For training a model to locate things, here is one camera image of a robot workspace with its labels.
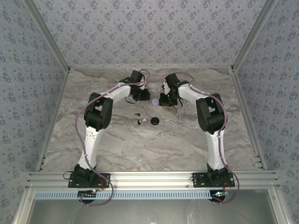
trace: cable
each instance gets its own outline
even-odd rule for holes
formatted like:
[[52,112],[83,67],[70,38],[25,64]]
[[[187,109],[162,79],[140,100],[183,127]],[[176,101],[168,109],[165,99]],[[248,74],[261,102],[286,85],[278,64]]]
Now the cable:
[[127,98],[126,98],[126,97],[125,97],[125,101],[126,101],[127,103],[129,103],[129,104],[135,104],[135,103],[137,103],[137,100],[135,100],[135,102],[127,101]]
[[104,189],[103,181],[101,179],[97,179],[96,181],[100,181],[101,182],[101,187],[102,187],[102,189]]
[[66,173],[71,173],[71,174],[72,174],[72,173],[74,173],[74,172],[73,172],[73,171],[65,171],[64,174],[62,174],[62,177],[63,177],[65,180],[69,180],[69,178],[65,178],[65,177],[64,177],[64,175],[65,175]]
[[[144,74],[142,74],[142,77],[143,77],[143,80],[145,80],[145,76],[144,76]],[[142,83],[142,85],[138,85],[139,87],[141,87],[141,86],[143,86],[144,85],[144,83]]]
[[231,187],[230,187],[229,183],[227,183],[226,181],[224,181],[223,183],[224,183],[224,185],[228,185],[229,186],[229,192],[228,193],[230,193]]
[[218,132],[218,150],[219,150],[219,155],[220,155],[220,159],[221,159],[222,164],[223,164],[224,167],[228,170],[228,172],[230,172],[230,173],[235,177],[235,179],[237,180],[238,187],[237,187],[237,193],[236,193],[231,199],[229,199],[229,200],[226,201],[226,202],[222,202],[222,201],[221,201],[221,202],[219,202],[219,203],[221,203],[221,204],[227,204],[227,203],[230,203],[230,202],[232,202],[233,200],[235,200],[235,199],[237,198],[238,194],[239,194],[239,191],[240,191],[240,182],[239,182],[239,179],[238,179],[237,175],[236,175],[236,174],[235,174],[235,173],[228,167],[227,164],[225,164],[225,162],[224,162],[224,160],[223,160],[223,155],[222,155],[222,153],[221,153],[221,137],[220,137],[220,133],[221,133],[221,131],[225,128],[225,125],[226,125],[226,123],[228,122],[227,111],[226,111],[226,109],[225,109],[223,103],[222,103],[218,98],[216,98],[215,96],[212,96],[212,95],[210,95],[210,94],[208,94],[208,93],[205,93],[205,92],[202,92],[202,91],[200,91],[200,90],[198,90],[198,89],[193,88],[193,86],[191,85],[191,83],[192,83],[193,81],[195,81],[195,79],[194,79],[194,77],[193,77],[192,75],[190,75],[189,73],[186,73],[186,72],[181,72],[181,71],[176,72],[176,74],[184,74],[184,75],[189,76],[189,77],[192,79],[192,81],[189,82],[189,87],[190,87],[191,90],[193,90],[194,92],[196,92],[196,93],[198,93],[198,94],[202,94],[202,95],[204,95],[204,96],[211,97],[211,98],[214,99],[217,103],[219,103],[219,105],[220,105],[221,108],[223,109],[223,113],[224,113],[224,122],[223,122],[223,125],[222,125],[222,127],[219,129],[219,132]]
[[111,92],[113,92],[114,90],[117,90],[117,89],[119,89],[120,87],[123,87],[123,86],[126,86],[126,85],[138,85],[138,84],[141,84],[141,83],[146,83],[146,82],[148,81],[149,77],[150,77],[150,72],[147,71],[146,69],[141,69],[139,72],[142,72],[142,71],[145,71],[145,72],[148,73],[149,76],[147,77],[147,79],[145,79],[145,80],[143,80],[143,81],[141,81],[141,82],[138,82],[138,83],[121,84],[121,85],[115,86],[114,88],[108,90],[106,93],[104,93],[104,94],[102,94],[102,95],[100,95],[100,96],[94,98],[93,100],[89,101],[85,106],[83,106],[83,108],[78,112],[78,114],[77,114],[76,117],[75,117],[75,129],[76,129],[77,136],[79,137],[80,142],[81,142],[82,147],[83,147],[83,152],[84,152],[84,158],[85,158],[85,161],[86,161],[88,167],[90,168],[90,170],[92,170],[96,175],[98,175],[99,177],[103,178],[105,181],[107,181],[107,182],[110,184],[110,186],[111,186],[111,191],[112,191],[110,197],[109,197],[106,201],[104,201],[104,202],[102,202],[102,203],[86,204],[86,203],[84,203],[84,202],[82,201],[82,198],[83,198],[83,197],[81,197],[81,198],[80,198],[80,202],[82,203],[82,205],[85,205],[85,206],[98,206],[98,205],[104,205],[104,204],[107,204],[108,202],[111,201],[111,199],[112,199],[112,197],[113,197],[113,194],[114,194],[114,186],[113,186],[113,184],[111,183],[111,181],[110,181],[108,178],[104,177],[102,174],[100,174],[98,171],[96,171],[96,170],[90,165],[90,163],[89,163],[89,161],[88,161],[88,159],[87,159],[85,143],[84,143],[83,138],[82,138],[82,136],[80,135],[79,130],[78,130],[78,118],[79,118],[80,114],[86,109],[86,107],[88,107],[88,106],[89,106],[90,104],[92,104],[93,102],[99,100],[100,98],[102,98],[102,97],[104,97],[104,96],[106,96],[106,95],[109,95],[109,94],[110,94]]
[[176,108],[174,105],[172,105],[172,107],[173,107],[174,109],[180,109],[180,108],[183,107],[183,103],[182,103],[181,99],[178,99],[178,100],[179,100],[179,102],[181,103],[181,106],[180,106],[179,108]]

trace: black puck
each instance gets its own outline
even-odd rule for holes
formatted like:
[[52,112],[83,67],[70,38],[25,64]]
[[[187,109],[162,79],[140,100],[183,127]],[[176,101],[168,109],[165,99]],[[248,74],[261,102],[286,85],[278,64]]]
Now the black puck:
[[153,117],[150,120],[150,122],[151,122],[152,125],[157,125],[157,124],[159,124],[159,118]]

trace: enclosure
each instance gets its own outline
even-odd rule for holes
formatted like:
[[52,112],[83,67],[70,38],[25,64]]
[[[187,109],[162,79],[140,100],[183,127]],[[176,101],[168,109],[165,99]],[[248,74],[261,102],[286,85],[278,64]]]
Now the enclosure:
[[[1,8],[1,223],[299,222],[299,2],[4,0]],[[75,117],[93,92],[141,69],[150,100],[113,105],[97,146],[96,169],[111,174],[114,198],[81,206],[65,179],[82,153]],[[191,180],[209,159],[196,106],[151,102],[167,75],[190,81],[180,72],[225,106],[224,154],[240,181],[230,205],[213,205],[219,188]],[[81,114],[82,136],[85,128]],[[101,192],[96,200],[111,187]]]

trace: metal rail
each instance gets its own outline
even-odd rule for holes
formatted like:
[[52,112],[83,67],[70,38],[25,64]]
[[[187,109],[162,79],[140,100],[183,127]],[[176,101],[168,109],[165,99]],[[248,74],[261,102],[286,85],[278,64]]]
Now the metal rail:
[[[193,187],[193,182],[190,179],[194,172],[198,171],[131,171],[108,173],[111,174],[111,183],[114,185],[115,190],[182,190],[187,188],[192,190],[199,189]],[[234,172],[240,180],[240,189],[279,188],[278,177],[275,171],[236,170]],[[69,189],[68,180],[63,178],[63,173],[64,172],[31,172],[26,182],[26,188],[34,190]]]

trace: aluminum frame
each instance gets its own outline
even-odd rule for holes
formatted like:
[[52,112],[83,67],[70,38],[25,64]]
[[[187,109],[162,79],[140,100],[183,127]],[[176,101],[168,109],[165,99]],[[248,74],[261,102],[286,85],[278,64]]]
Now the aluminum frame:
[[48,46],[52,50],[59,65],[64,70],[64,72],[68,71],[69,67],[67,65],[67,62],[66,62],[62,52],[60,51],[60,48],[58,47],[57,43],[55,42],[49,28],[47,27],[45,21],[43,20],[43,17],[41,15],[41,13],[39,12],[38,8],[36,7],[35,3],[33,2],[33,0],[23,0],[23,3],[26,6],[29,13],[31,14],[32,19],[34,20],[34,22],[36,23],[40,32],[42,33]]
[[[249,139],[253,150],[256,153],[257,162],[261,166],[258,170],[235,171],[240,179],[240,190],[243,189],[267,189],[271,198],[272,207],[274,209],[279,224],[292,224],[292,220],[286,208],[286,203],[282,196],[278,176],[275,171],[266,170],[266,163],[259,145],[259,141],[247,108],[245,97],[237,75],[229,69],[232,77],[233,86],[236,90],[236,96],[239,100],[241,111],[243,114],[245,126],[249,134]],[[58,114],[61,97],[64,92],[67,76],[65,77],[63,87],[61,89],[54,118],[51,123],[51,129],[48,132],[47,141],[43,146],[42,157],[37,166],[40,171],[44,155],[47,151],[49,140],[55,125],[56,116]],[[199,171],[167,171],[167,172],[109,172],[111,173],[111,181],[115,186],[115,190],[196,190],[190,180],[191,173]],[[34,201],[34,195],[37,190],[69,190],[68,181],[62,175],[64,172],[31,172],[26,182],[26,189],[15,215],[14,224],[26,223],[30,210]]]
[[250,48],[256,41],[257,36],[259,35],[266,21],[268,20],[268,17],[270,16],[277,2],[278,0],[266,0],[263,4],[261,11],[259,12],[254,24],[252,25],[251,30],[249,31],[232,65],[234,72],[237,72],[239,70],[242,62],[245,60]]
[[[188,190],[196,191],[190,180],[193,172],[198,171],[130,171],[110,172],[111,182],[115,190]],[[278,176],[271,170],[235,171],[240,180],[240,190],[267,189],[279,224],[291,224],[280,190]],[[31,172],[26,182],[26,189],[15,216],[14,224],[27,222],[36,191],[39,190],[70,190],[68,180],[63,178],[64,172]],[[200,188],[202,190],[217,188]]]

